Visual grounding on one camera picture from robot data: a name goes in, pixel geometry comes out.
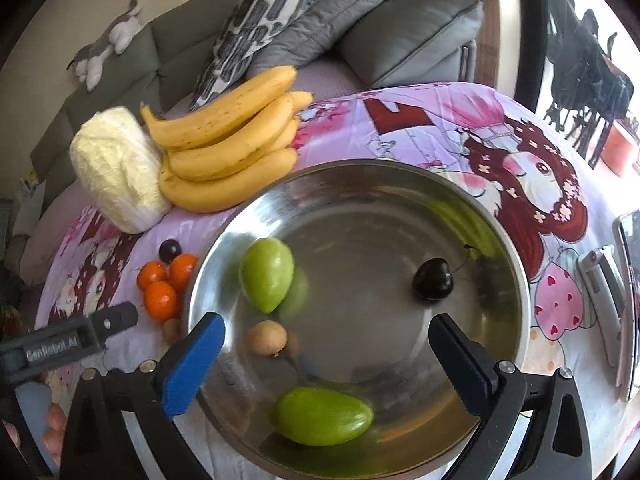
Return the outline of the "brown longan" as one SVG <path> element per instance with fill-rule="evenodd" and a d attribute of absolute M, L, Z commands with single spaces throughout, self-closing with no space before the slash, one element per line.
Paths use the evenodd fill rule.
<path fill-rule="evenodd" d="M 168 346 L 172 346 L 182 339 L 180 318 L 170 318 L 164 322 L 163 338 Z"/>
<path fill-rule="evenodd" d="M 278 322 L 262 321 L 246 333 L 245 342 L 256 356 L 277 356 L 288 343 L 288 332 Z"/>

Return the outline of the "orange mandarin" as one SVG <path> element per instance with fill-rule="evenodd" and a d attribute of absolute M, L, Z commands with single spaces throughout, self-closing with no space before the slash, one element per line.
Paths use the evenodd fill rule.
<path fill-rule="evenodd" d="M 198 258 L 191 254 L 180 254 L 168 266 L 168 281 L 176 292 L 182 294 L 189 285 Z"/>
<path fill-rule="evenodd" d="M 145 263 L 137 275 L 138 289 L 145 291 L 145 289 L 156 282 L 167 281 L 167 273 L 163 263 L 160 261 L 150 261 Z"/>
<path fill-rule="evenodd" d="M 146 286 L 143 291 L 143 304 L 146 313 L 161 323 L 178 318 L 181 312 L 178 292 L 168 281 L 157 281 Z"/>

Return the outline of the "dark cherry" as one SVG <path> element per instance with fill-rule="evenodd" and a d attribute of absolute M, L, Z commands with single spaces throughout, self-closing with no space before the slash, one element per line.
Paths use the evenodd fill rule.
<path fill-rule="evenodd" d="M 411 288 L 413 296 L 423 302 L 439 302 L 447 298 L 454 290 L 454 274 L 460 271 L 478 252 L 470 244 L 463 246 L 465 257 L 462 263 L 454 268 L 442 257 L 434 257 L 424 261 L 413 275 Z"/>
<path fill-rule="evenodd" d="M 165 264 L 171 264 L 175 258 L 182 254 L 182 247 L 178 240 L 174 238 L 168 238 L 164 240 L 158 248 L 158 258 Z"/>

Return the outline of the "green jujube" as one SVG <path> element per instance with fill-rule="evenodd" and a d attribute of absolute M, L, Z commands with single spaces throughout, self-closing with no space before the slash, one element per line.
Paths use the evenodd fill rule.
<path fill-rule="evenodd" d="M 269 418 L 282 437 L 325 448 L 360 437 L 372 425 L 374 413 L 356 396 L 330 389 L 295 387 L 278 397 Z"/>
<path fill-rule="evenodd" d="M 288 245 L 275 237 L 260 238 L 241 259 L 242 291 L 258 312 L 269 314 L 288 294 L 294 272 L 295 260 Z"/>

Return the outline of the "silver metal plate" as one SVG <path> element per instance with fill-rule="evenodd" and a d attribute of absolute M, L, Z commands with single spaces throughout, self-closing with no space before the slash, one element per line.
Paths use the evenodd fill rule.
<path fill-rule="evenodd" d="M 290 348 L 255 356 L 246 333 L 262 320 L 242 291 L 239 266 L 254 240 L 291 248 L 296 278 L 273 318 Z M 454 290 L 430 304 L 413 296 L 424 261 L 453 268 Z M 233 211 L 215 232 L 190 285 L 183 319 L 207 312 L 226 339 L 198 402 L 236 452 L 283 479 L 413 479 L 454 460 L 478 420 L 468 414 L 428 343 L 449 314 L 495 359 L 521 363 L 528 346 L 529 287 L 506 231 L 450 181 L 400 162 L 346 160 L 280 180 Z M 282 438 L 269 414 L 292 388 L 320 387 L 366 402 L 369 430 L 352 442 L 308 448 Z"/>

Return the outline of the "bottom yellow banana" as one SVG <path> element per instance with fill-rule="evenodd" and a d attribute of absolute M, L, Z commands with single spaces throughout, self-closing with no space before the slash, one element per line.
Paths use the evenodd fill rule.
<path fill-rule="evenodd" d="M 177 177 L 163 160 L 158 187 L 174 206 L 197 214 L 212 214 L 243 203 L 277 180 L 287 176 L 298 159 L 294 148 L 275 150 L 237 174 L 205 182 Z"/>

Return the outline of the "yellow banana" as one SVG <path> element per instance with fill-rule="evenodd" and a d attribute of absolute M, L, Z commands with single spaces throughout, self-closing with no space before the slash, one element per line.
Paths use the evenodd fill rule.
<path fill-rule="evenodd" d="M 296 135 L 296 131 L 299 123 L 300 123 L 300 119 L 297 115 L 295 115 L 288 122 L 288 124 L 285 126 L 282 132 L 279 133 L 277 136 L 275 136 L 272 140 L 268 141 L 265 145 L 263 145 L 261 148 L 258 148 L 257 151 L 254 151 L 254 153 L 248 155 L 240 162 L 236 162 L 230 167 L 224 168 L 223 170 L 216 172 L 216 174 L 213 175 L 213 178 L 221 179 L 221 178 L 232 176 L 232 174 L 237 174 L 241 170 L 249 167 L 250 165 L 253 165 L 254 162 L 257 162 L 259 159 L 262 158 L 262 156 L 265 156 L 265 154 L 268 154 L 275 150 L 280 150 L 280 148 L 287 148 L 290 145 L 290 143 L 293 141 L 294 136 Z"/>
<path fill-rule="evenodd" d="M 308 91 L 286 92 L 227 139 L 206 148 L 169 153 L 169 169 L 177 177 L 192 182 L 214 180 L 216 172 L 240 162 L 281 133 L 313 98 Z"/>
<path fill-rule="evenodd" d="M 174 206 L 197 214 L 212 214 L 243 203 L 277 180 L 287 176 L 298 159 L 294 148 L 275 150 L 237 174 L 205 182 L 177 177 L 163 160 L 158 187 Z"/>
<path fill-rule="evenodd" d="M 168 150 L 200 148 L 238 128 L 291 87 L 297 75 L 292 65 L 270 68 L 213 102 L 177 119 L 156 117 L 149 105 L 140 114 L 153 141 Z"/>

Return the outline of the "napa cabbage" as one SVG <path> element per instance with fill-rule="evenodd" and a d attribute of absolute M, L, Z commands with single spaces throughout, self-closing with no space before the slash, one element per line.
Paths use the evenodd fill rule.
<path fill-rule="evenodd" d="M 127 107 L 94 114 L 68 154 L 100 213 L 122 232 L 143 233 L 171 210 L 158 185 L 160 151 Z"/>

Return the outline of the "silver phone stand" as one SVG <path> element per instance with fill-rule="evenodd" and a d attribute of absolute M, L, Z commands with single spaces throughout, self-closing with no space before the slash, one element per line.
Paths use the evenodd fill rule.
<path fill-rule="evenodd" d="M 614 242 L 579 257 L 578 270 L 601 327 L 620 400 L 639 393 L 639 213 L 614 220 Z"/>

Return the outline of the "middle yellow banana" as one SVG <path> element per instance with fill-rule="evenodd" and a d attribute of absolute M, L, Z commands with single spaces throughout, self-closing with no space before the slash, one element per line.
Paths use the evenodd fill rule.
<path fill-rule="evenodd" d="M 169 153 L 169 169 L 177 177 L 192 182 L 214 180 L 216 172 L 240 162 L 281 133 L 313 98 L 308 91 L 286 92 L 227 139 L 206 148 Z"/>

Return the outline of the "cartoon printed tablecloth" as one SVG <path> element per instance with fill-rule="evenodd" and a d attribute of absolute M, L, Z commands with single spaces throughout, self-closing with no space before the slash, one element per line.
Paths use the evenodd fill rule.
<path fill-rule="evenodd" d="M 612 242 L 612 225 L 639 206 L 639 178 L 590 167 L 529 110 L 480 84 L 420 84 L 368 91 L 309 107 L 294 140 L 306 168 L 348 158 L 404 162 L 477 198 L 514 239 L 532 295 L 526 365 L 577 376 L 595 472 L 620 452 L 639 421 L 608 364 L 599 315 L 576 258 Z M 173 237 L 198 255 L 224 214 L 175 209 L 152 230 L 126 236 L 84 188 L 58 196 L 27 245 L 24 273 L 43 284 L 37 326 L 119 300 L 139 301 L 139 269 Z"/>

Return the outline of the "top yellow banana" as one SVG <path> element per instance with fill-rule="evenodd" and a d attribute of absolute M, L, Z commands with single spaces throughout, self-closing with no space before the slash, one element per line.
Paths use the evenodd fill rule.
<path fill-rule="evenodd" d="M 140 114 L 153 141 L 168 150 L 200 148 L 238 128 L 291 87 L 297 75 L 292 65 L 270 68 L 213 102 L 177 119 L 156 117 L 149 105 Z"/>

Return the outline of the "grey white plush toy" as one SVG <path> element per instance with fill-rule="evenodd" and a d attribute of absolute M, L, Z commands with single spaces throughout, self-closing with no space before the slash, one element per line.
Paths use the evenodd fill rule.
<path fill-rule="evenodd" d="M 93 43 L 80 48 L 68 63 L 88 92 L 96 88 L 102 79 L 105 61 L 113 54 L 121 55 L 132 43 L 134 36 L 142 31 L 139 14 L 142 10 L 138 0 L 130 0 L 127 10 L 107 26 Z"/>

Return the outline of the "green sofa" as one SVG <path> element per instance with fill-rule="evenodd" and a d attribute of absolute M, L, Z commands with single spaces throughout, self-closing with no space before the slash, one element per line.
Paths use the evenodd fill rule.
<path fill-rule="evenodd" d="M 146 24 L 120 55 L 109 58 L 96 88 L 77 87 L 30 153 L 44 184 L 43 206 L 75 180 L 68 148 L 81 125 L 114 106 L 139 117 L 148 104 L 156 114 L 168 112 L 192 93 L 214 41 L 240 0 L 189 0 Z"/>

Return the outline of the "dark grey leather cushion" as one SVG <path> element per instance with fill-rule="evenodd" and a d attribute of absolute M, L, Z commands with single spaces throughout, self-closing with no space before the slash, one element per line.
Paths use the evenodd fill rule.
<path fill-rule="evenodd" d="M 368 89 L 475 78 L 480 0 L 388 0 L 352 26 L 341 57 Z"/>

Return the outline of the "grey quilted cushion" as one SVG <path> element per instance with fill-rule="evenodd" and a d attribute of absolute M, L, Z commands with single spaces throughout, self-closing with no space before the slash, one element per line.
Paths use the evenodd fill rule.
<path fill-rule="evenodd" d="M 360 18 L 384 0 L 318 0 L 299 18 L 260 49 L 250 62 L 246 78 L 276 66 L 301 68 L 332 49 Z"/>

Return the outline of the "black white patterned cushion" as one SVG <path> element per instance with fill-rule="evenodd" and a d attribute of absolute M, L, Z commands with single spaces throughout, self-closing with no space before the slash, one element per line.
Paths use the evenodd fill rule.
<path fill-rule="evenodd" d="M 240 0 L 210 48 L 193 91 L 198 110 L 243 77 L 254 55 L 317 0 Z"/>

